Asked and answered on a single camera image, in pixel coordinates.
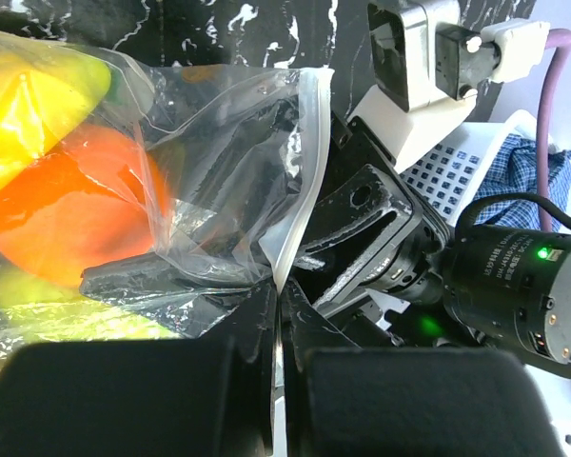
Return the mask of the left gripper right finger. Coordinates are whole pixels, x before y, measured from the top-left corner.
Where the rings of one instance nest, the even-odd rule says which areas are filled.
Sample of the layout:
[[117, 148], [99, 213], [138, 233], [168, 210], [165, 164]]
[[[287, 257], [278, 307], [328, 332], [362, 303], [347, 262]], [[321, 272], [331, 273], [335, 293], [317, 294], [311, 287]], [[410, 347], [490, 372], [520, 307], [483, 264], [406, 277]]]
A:
[[541, 396], [513, 356], [360, 348], [286, 283], [280, 296], [291, 456], [558, 456]]

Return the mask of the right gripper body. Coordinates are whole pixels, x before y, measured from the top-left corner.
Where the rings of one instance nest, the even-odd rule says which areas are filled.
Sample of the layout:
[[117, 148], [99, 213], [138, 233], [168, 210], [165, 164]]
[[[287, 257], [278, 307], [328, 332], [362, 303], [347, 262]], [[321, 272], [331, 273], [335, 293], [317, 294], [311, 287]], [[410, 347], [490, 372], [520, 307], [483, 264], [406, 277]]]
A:
[[[332, 116], [328, 162], [317, 203], [365, 165], [397, 172], [394, 157], [361, 118], [355, 117], [346, 122], [338, 115]], [[344, 308], [315, 308], [325, 318], [333, 318], [360, 304], [367, 289], [410, 303], [432, 305], [440, 300], [442, 286], [436, 263], [450, 239], [450, 229], [438, 212], [415, 189], [406, 185], [419, 201], [419, 225], [398, 247], [386, 271], [356, 288]]]

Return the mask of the clear polka dot zip bag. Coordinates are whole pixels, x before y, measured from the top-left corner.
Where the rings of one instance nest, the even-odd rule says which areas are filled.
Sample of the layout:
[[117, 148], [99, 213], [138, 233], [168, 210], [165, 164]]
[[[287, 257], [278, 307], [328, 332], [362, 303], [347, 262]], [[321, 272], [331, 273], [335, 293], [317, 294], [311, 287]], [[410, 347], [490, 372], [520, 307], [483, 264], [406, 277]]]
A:
[[332, 78], [0, 31], [0, 372], [35, 343], [194, 338], [226, 293], [282, 287]]

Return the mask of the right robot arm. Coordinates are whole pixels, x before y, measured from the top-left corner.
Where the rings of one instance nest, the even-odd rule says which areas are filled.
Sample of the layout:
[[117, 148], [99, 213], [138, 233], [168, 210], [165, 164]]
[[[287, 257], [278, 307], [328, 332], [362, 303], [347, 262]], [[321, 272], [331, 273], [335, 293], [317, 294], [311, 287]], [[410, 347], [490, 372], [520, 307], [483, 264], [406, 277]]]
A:
[[[528, 192], [483, 197], [454, 226], [444, 172], [409, 180], [360, 118], [334, 119], [327, 175], [277, 288], [266, 266], [155, 254], [88, 268], [80, 292], [118, 307], [192, 295], [235, 300], [209, 329], [229, 341], [224, 397], [245, 369], [265, 379], [285, 351], [292, 456], [554, 456], [559, 446], [525, 365], [571, 375], [571, 218]], [[432, 190], [433, 199], [425, 193]]]

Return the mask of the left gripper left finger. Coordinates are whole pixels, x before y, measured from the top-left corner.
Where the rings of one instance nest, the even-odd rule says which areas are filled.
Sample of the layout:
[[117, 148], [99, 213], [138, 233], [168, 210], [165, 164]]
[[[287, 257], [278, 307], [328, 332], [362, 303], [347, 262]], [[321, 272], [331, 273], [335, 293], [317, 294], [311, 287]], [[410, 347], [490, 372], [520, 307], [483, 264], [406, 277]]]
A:
[[0, 456], [268, 456], [278, 293], [196, 339], [34, 344], [0, 373]]

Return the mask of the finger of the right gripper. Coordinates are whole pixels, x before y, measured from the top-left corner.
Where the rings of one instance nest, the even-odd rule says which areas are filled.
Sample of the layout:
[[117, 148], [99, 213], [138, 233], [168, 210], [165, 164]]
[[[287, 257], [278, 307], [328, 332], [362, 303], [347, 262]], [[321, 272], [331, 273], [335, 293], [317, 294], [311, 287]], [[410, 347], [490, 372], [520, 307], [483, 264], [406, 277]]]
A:
[[419, 225], [419, 201], [392, 169], [363, 166], [312, 210], [295, 277], [316, 309], [341, 309], [384, 273]]
[[79, 292], [129, 309], [191, 303], [195, 308], [226, 312], [265, 278], [262, 263], [187, 254], [178, 265], [152, 252], [85, 269]]

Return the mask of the fake orange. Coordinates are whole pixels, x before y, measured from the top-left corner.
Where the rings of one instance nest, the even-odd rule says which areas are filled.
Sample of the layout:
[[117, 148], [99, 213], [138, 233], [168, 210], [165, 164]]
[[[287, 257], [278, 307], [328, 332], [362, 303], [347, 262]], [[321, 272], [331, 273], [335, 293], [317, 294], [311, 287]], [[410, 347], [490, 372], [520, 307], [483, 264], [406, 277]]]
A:
[[169, 213], [154, 160], [116, 129], [85, 124], [0, 190], [0, 253], [77, 288], [87, 268], [148, 252], [148, 208]]

